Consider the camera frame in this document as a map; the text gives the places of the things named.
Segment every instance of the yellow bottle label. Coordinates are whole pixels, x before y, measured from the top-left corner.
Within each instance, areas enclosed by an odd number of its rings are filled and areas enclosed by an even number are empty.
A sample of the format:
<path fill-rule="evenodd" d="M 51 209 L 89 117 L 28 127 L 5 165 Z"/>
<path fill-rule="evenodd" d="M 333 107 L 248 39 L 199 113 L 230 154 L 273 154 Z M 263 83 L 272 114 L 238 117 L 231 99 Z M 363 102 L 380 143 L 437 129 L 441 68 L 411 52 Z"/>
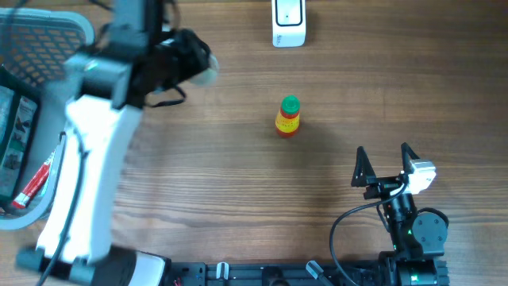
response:
<path fill-rule="evenodd" d="M 298 114 L 295 118 L 287 119 L 279 112 L 277 114 L 277 118 L 275 118 L 275 126 L 284 133 L 291 133 L 295 131 L 299 125 L 300 114 Z"/>

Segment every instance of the green bottle cap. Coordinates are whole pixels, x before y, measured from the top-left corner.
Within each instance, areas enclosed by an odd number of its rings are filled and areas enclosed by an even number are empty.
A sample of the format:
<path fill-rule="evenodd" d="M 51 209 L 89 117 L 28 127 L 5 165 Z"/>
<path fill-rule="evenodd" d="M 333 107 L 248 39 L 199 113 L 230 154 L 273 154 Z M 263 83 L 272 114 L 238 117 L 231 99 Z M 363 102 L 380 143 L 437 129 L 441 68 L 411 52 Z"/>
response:
<path fill-rule="evenodd" d="M 281 107 L 286 114 L 297 114 L 300 110 L 300 101 L 296 98 L 296 96 L 290 95 L 283 100 Z"/>

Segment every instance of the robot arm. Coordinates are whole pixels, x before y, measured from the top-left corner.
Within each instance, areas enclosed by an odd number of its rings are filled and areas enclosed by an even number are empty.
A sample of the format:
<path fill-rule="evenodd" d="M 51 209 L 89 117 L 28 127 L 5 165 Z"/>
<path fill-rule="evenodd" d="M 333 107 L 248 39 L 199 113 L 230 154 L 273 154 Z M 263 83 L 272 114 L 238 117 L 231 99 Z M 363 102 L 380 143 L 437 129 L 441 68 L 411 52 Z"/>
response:
<path fill-rule="evenodd" d="M 413 200 L 413 195 L 433 182 L 436 167 L 420 159 L 407 143 L 401 145 L 401 150 L 400 175 L 379 178 L 364 148 L 359 147 L 351 181 L 352 187 L 366 187 L 365 199 L 381 199 L 375 205 L 384 209 L 384 215 L 378 209 L 379 217 L 391 236 L 394 251 L 379 254 L 381 284 L 449 285 L 446 264 L 437 260 L 445 254 L 448 218 L 432 208 L 418 210 Z"/>
<path fill-rule="evenodd" d="M 53 90 L 71 95 L 65 111 L 72 127 L 66 130 L 52 212 L 35 254 L 21 253 L 18 264 L 41 270 L 50 260 L 44 279 L 51 273 L 84 284 L 116 284 L 126 278 L 122 271 L 111 273 L 125 267 L 130 285 L 156 286 L 166 259 L 111 247 L 121 166 L 140 123 L 145 96 L 210 73 L 214 58 L 192 31 L 178 27 L 163 31 L 163 0 L 117 0 L 115 8 L 107 46 L 79 49 L 65 63 L 66 79 L 54 83 Z M 61 265 L 72 268 L 62 273 Z"/>

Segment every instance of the black bracket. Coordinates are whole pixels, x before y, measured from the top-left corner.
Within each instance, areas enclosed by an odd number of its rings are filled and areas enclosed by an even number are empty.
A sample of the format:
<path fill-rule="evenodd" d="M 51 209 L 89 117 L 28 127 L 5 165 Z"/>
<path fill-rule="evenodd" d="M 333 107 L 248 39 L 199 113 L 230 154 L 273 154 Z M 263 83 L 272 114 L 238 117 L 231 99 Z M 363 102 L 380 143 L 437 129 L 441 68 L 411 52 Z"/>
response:
<path fill-rule="evenodd" d="M 420 159 L 420 157 L 405 142 L 402 143 L 401 150 L 402 168 L 405 173 L 411 173 L 410 159 L 416 160 Z M 378 199 L 383 196 L 389 196 L 391 191 L 401 186 L 401 176 L 376 177 L 364 147 L 358 147 L 356 150 L 356 164 L 352 174 L 351 187 L 367 187 L 364 193 L 364 199 Z"/>

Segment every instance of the wooden table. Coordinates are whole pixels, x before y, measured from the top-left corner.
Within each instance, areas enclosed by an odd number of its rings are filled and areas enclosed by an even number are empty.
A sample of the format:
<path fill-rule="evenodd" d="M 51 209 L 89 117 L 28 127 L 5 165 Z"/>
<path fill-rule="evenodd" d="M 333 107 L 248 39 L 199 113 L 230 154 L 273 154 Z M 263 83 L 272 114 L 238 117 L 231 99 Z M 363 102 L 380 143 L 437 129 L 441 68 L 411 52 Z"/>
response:
<path fill-rule="evenodd" d="M 96 27 L 109 19 L 92 6 L 51 8 Z M 450 218 L 452 284 L 506 284 L 506 2 L 308 1 L 306 44 L 286 49 L 271 45 L 270 2 L 181 9 L 221 76 L 213 87 L 184 85 L 181 106 L 146 110 L 118 188 L 116 244 L 174 261 L 329 261 L 333 220 L 365 203 L 349 186 L 356 147 L 390 176 L 407 141 L 437 166 L 415 200 Z M 289 140 L 274 127 L 286 95 L 302 103 Z M 43 226 L 0 234 L 0 284 L 36 281 L 13 259 Z M 375 259 L 391 241 L 369 210 L 344 221 L 336 248 Z"/>

